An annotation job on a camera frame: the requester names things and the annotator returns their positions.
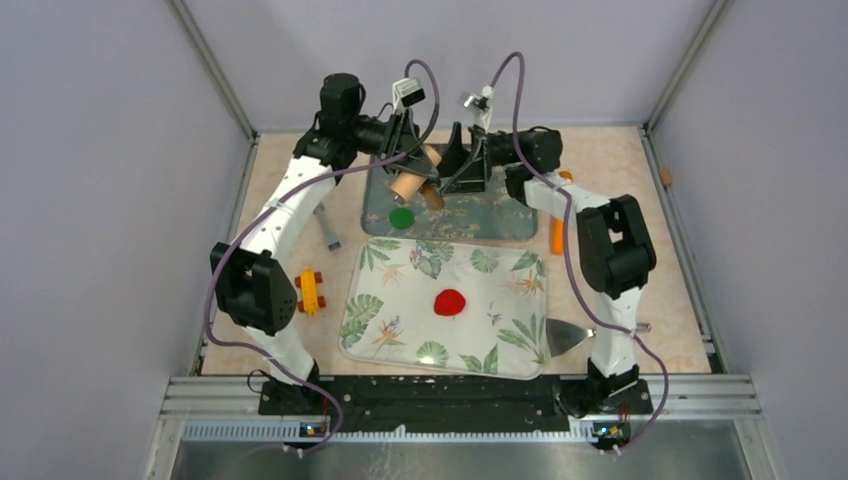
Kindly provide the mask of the wooden rolling pin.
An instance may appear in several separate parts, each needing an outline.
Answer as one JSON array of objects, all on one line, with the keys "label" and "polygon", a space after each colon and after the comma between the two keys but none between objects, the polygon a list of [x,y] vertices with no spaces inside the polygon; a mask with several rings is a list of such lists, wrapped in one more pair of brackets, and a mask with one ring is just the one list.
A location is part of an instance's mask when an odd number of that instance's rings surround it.
[{"label": "wooden rolling pin", "polygon": [[399,173],[389,185],[392,199],[396,205],[405,205],[420,195],[431,210],[442,210],[445,201],[437,188],[429,185],[424,176],[414,173]]}]

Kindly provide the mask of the red dough piece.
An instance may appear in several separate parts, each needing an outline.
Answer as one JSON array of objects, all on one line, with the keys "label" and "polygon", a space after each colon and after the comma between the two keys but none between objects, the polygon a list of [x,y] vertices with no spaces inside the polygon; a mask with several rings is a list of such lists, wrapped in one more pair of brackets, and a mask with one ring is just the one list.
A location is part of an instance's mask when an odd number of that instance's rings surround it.
[{"label": "red dough piece", "polygon": [[466,307],[465,296],[456,289],[445,289],[436,295],[433,311],[442,317],[455,317]]}]

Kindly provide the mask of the white leaf pattern tray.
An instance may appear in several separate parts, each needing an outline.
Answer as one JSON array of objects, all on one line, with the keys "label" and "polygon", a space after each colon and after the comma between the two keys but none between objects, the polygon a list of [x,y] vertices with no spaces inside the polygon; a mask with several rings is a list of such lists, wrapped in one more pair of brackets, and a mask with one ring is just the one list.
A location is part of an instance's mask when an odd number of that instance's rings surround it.
[{"label": "white leaf pattern tray", "polygon": [[547,268],[533,250],[373,237],[339,343],[350,359],[530,380],[549,356]]}]

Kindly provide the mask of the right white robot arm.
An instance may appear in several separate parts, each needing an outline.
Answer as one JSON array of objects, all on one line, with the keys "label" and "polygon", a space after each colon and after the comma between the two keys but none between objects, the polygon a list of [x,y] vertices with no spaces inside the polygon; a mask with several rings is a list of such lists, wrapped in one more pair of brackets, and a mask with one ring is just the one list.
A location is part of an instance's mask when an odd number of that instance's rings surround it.
[{"label": "right white robot arm", "polygon": [[575,226],[578,266],[600,302],[587,312],[599,331],[588,360],[586,397],[594,409],[614,411],[639,380],[636,316],[657,263],[638,200],[605,197],[563,177],[562,136],[547,127],[486,132],[454,123],[440,152],[442,176],[470,173],[486,180],[494,167],[501,167],[513,199]]}]

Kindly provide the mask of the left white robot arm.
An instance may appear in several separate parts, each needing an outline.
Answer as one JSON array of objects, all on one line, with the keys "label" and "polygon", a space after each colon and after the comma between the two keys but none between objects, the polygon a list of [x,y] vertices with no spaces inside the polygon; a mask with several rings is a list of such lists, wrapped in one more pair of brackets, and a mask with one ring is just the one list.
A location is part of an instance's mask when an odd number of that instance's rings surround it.
[{"label": "left white robot arm", "polygon": [[297,413],[317,407],[321,388],[308,378],[316,361],[293,324],[306,303],[283,266],[319,204],[343,177],[359,172],[354,164],[359,155],[374,157],[379,167],[424,156],[423,141],[408,118],[409,109],[426,97],[421,81],[403,77],[391,92],[392,113],[381,120],[363,114],[366,91],[357,76],[327,76],[319,91],[320,107],[296,142],[273,194],[236,238],[216,244],[210,253],[208,306],[228,315],[250,338],[223,340],[207,325],[208,339],[262,356],[272,375],[285,383],[283,401]]}]

